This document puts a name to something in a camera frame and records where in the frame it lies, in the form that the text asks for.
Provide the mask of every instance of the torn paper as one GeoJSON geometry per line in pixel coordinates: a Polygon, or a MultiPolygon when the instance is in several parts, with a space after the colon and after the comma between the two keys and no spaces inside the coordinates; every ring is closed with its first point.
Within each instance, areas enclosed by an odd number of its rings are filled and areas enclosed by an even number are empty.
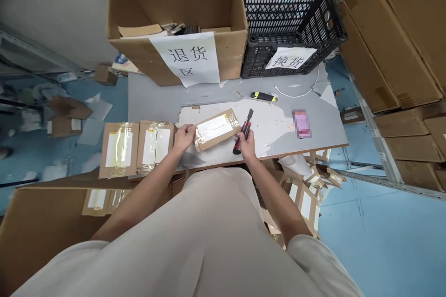
{"type": "Polygon", "coordinates": [[[184,87],[220,83],[213,32],[149,37],[149,40],[184,87]]]}
{"type": "Polygon", "coordinates": [[[314,48],[294,47],[294,48],[277,48],[276,53],[266,65],[265,69],[269,70],[276,67],[297,70],[316,52],[314,48]]]}

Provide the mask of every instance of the open cardboard box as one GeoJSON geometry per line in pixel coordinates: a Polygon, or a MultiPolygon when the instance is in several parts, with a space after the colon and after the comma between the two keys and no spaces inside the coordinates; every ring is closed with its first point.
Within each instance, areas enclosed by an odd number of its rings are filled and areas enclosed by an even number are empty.
{"type": "Polygon", "coordinates": [[[118,27],[185,23],[202,29],[231,27],[215,32],[220,79],[240,77],[248,23],[243,0],[109,0],[107,37],[145,75],[159,86],[181,84],[149,39],[121,39],[118,27]]]}

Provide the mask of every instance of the white label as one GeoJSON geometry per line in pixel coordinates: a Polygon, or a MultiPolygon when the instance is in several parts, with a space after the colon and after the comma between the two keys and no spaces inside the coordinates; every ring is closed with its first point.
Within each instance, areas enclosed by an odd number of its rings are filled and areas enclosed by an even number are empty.
{"type": "Polygon", "coordinates": [[[169,151],[169,141],[171,139],[170,129],[158,129],[157,149],[155,153],[155,163],[160,163],[169,151]]]}
{"type": "Polygon", "coordinates": [[[276,67],[297,70],[316,52],[316,49],[305,47],[277,48],[274,56],[266,65],[269,70],[276,67]]]}
{"type": "Polygon", "coordinates": [[[311,197],[304,191],[301,214],[306,220],[310,219],[310,210],[311,210],[311,197]]]}
{"type": "Polygon", "coordinates": [[[208,142],[211,139],[224,135],[232,131],[232,125],[226,115],[213,118],[197,126],[198,134],[202,142],[208,142]]]}
{"type": "Polygon", "coordinates": [[[92,189],[92,191],[90,192],[90,198],[88,199],[87,207],[93,208],[94,210],[103,209],[106,194],[107,190],[105,189],[92,189]]]}
{"type": "Polygon", "coordinates": [[[71,130],[73,130],[73,131],[82,130],[82,121],[77,118],[72,118],[71,119],[71,130]]]}
{"type": "Polygon", "coordinates": [[[157,130],[147,129],[145,131],[143,165],[155,165],[156,144],[157,130]]]}
{"type": "Polygon", "coordinates": [[[129,167],[131,164],[132,132],[111,132],[108,135],[105,167],[129,167]]]}
{"type": "Polygon", "coordinates": [[[293,183],[291,185],[291,190],[289,191],[289,196],[293,200],[293,202],[296,202],[296,196],[297,196],[297,186],[293,183]]]}
{"type": "Polygon", "coordinates": [[[315,216],[315,230],[317,231],[317,228],[319,227],[319,212],[321,208],[319,206],[316,206],[316,216],[315,216]]]}
{"type": "Polygon", "coordinates": [[[384,152],[378,152],[378,154],[380,155],[382,161],[387,161],[387,156],[384,152]]]}
{"type": "Polygon", "coordinates": [[[372,137],[375,137],[375,138],[381,137],[380,131],[378,129],[370,129],[370,132],[372,133],[372,137]]]}
{"type": "Polygon", "coordinates": [[[220,83],[214,32],[149,37],[149,40],[184,87],[220,83]]]}

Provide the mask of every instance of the small package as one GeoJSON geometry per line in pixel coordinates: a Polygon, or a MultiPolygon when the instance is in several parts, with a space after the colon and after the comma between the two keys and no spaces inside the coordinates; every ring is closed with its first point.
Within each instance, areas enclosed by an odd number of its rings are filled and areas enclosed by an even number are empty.
{"type": "Polygon", "coordinates": [[[82,133],[82,120],[55,116],[47,122],[46,132],[52,138],[77,136],[82,133]]]}
{"type": "Polygon", "coordinates": [[[48,107],[54,111],[56,116],[67,118],[87,119],[93,113],[85,103],[70,97],[53,96],[48,107]]]}
{"type": "Polygon", "coordinates": [[[197,152],[231,138],[240,132],[240,124],[232,109],[228,109],[196,125],[195,148],[197,152]]]}
{"type": "Polygon", "coordinates": [[[138,174],[150,173],[172,150],[176,131],[176,126],[168,122],[139,123],[138,174]]]}
{"type": "Polygon", "coordinates": [[[139,123],[106,123],[99,178],[136,174],[139,123]]]}
{"type": "Polygon", "coordinates": [[[109,65],[96,65],[94,72],[94,81],[105,86],[116,86],[118,82],[118,71],[109,65]]]}

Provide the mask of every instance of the cardboard box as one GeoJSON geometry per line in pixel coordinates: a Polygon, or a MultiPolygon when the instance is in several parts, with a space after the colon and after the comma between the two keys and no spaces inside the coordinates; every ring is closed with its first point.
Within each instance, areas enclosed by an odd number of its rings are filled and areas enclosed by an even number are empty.
{"type": "Polygon", "coordinates": [[[392,157],[397,160],[445,161],[431,135],[386,138],[386,143],[392,157]]]}
{"type": "Polygon", "coordinates": [[[217,145],[240,132],[240,124],[232,109],[210,117],[195,125],[195,148],[197,152],[217,145]]]}
{"type": "Polygon", "coordinates": [[[439,87],[446,91],[446,0],[388,0],[409,38],[431,70],[439,87]]]}
{"type": "Polygon", "coordinates": [[[98,180],[94,171],[15,189],[0,227],[0,295],[11,295],[54,256],[89,240],[106,222],[108,216],[81,215],[87,189],[133,187],[127,178],[98,180]]]}
{"type": "Polygon", "coordinates": [[[374,121],[384,138],[420,136],[430,133],[424,120],[442,113],[446,113],[446,101],[377,116],[374,121]]]}
{"type": "Polygon", "coordinates": [[[52,138],[77,136],[82,133],[82,120],[62,116],[52,117],[46,124],[46,132],[52,138]]]}
{"type": "Polygon", "coordinates": [[[355,108],[341,111],[341,120],[342,120],[342,124],[356,124],[356,123],[362,123],[362,122],[366,121],[361,107],[355,107],[355,108]]]}
{"type": "Polygon", "coordinates": [[[116,86],[116,83],[118,82],[118,72],[109,65],[96,65],[94,81],[105,86],[116,86]]]}
{"type": "Polygon", "coordinates": [[[446,115],[424,120],[431,136],[446,157],[446,115]]]}
{"type": "Polygon", "coordinates": [[[443,191],[442,185],[435,173],[439,165],[435,162],[419,162],[395,160],[404,183],[425,189],[443,191]]]}
{"type": "Polygon", "coordinates": [[[387,0],[344,0],[344,3],[402,108],[443,97],[387,0]]]}
{"type": "Polygon", "coordinates": [[[48,107],[54,111],[56,116],[67,118],[87,119],[93,113],[83,102],[70,97],[53,96],[48,107]]]}
{"type": "Polygon", "coordinates": [[[99,178],[136,174],[139,123],[105,123],[99,178]]]}
{"type": "Polygon", "coordinates": [[[243,0],[109,0],[107,37],[116,49],[159,86],[181,84],[149,39],[121,39],[118,27],[185,23],[214,33],[220,79],[240,77],[248,23],[243,0]]]}
{"type": "Polygon", "coordinates": [[[139,123],[137,173],[148,174],[172,150],[177,127],[168,122],[139,123]]]}
{"type": "Polygon", "coordinates": [[[342,43],[339,49],[370,110],[373,113],[379,113],[398,108],[400,104],[390,90],[344,3],[339,5],[339,13],[348,33],[348,40],[342,43]]]}

